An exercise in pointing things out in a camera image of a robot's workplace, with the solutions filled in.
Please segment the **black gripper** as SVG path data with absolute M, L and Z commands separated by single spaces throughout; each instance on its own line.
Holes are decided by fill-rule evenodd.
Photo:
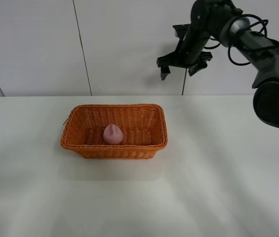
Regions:
M 169 66 L 189 68 L 189 76 L 193 76 L 207 68 L 206 62 L 212 59 L 210 52 L 203 51 L 210 38 L 208 32 L 196 30 L 189 24 L 173 25 L 172 27 L 179 42 L 174 52 L 157 59 L 161 80 L 165 80 L 171 73 Z

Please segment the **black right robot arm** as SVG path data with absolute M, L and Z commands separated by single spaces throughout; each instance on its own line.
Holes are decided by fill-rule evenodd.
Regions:
M 230 0 L 196 1 L 190 24 L 174 26 L 176 49 L 157 59 L 160 77 L 165 79 L 171 67 L 187 69 L 191 76 L 205 69 L 212 59 L 209 40 L 228 50 L 236 48 L 258 72 L 252 84 L 257 117 L 279 128 L 279 41 L 268 37 L 268 20 L 255 17 L 262 28 L 254 31 L 250 18 Z

